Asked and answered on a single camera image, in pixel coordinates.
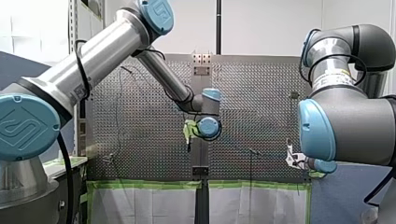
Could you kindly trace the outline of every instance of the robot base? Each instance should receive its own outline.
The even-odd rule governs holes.
[[[0,204],[1,223],[56,224],[59,219],[60,192],[57,181],[51,181],[45,193],[22,201]]]

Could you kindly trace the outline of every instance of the green object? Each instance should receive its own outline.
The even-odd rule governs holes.
[[[309,173],[309,177],[312,177],[312,178],[323,178],[325,176],[326,176],[326,174],[323,174],[320,172],[310,172]]]
[[[194,137],[197,137],[194,133],[198,133],[197,122],[192,119],[186,119],[184,121],[183,128],[184,137],[186,138],[186,144],[190,143],[190,140]]]

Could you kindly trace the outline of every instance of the metal pole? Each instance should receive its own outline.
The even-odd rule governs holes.
[[[221,54],[221,0],[217,2],[216,15],[216,54]]]

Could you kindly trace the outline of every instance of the white wall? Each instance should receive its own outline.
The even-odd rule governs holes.
[[[106,0],[106,24],[126,0]],[[169,0],[174,30],[154,46],[166,53],[216,51],[216,0]],[[223,0],[222,53],[300,55],[307,32],[321,26],[321,0]]]
[[[323,29],[370,23],[390,32],[392,0],[324,0]]]
[[[0,50],[54,64],[68,54],[68,0],[0,0]]]
[[[222,53],[300,56],[321,10],[319,0],[223,0]]]

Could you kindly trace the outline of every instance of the green tape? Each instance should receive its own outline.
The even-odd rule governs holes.
[[[79,203],[85,203],[88,201],[87,193],[79,196]]]
[[[289,189],[289,190],[307,190],[310,184],[288,184],[265,181],[246,181],[246,180],[210,180],[209,187],[212,189],[237,189],[242,187],[253,187],[259,189]]]
[[[212,189],[237,189],[242,187],[253,187],[260,189],[287,189],[287,190],[307,190],[306,198],[306,224],[310,223],[311,209],[311,184],[288,184],[265,181],[246,181],[246,180],[210,180],[209,187]],[[91,224],[93,192],[96,189],[198,189],[201,187],[199,181],[176,181],[176,182],[158,182],[145,180],[101,180],[88,181],[88,223]]]
[[[145,180],[108,180],[108,181],[89,181],[93,189],[198,189],[198,181],[176,181],[158,182]]]

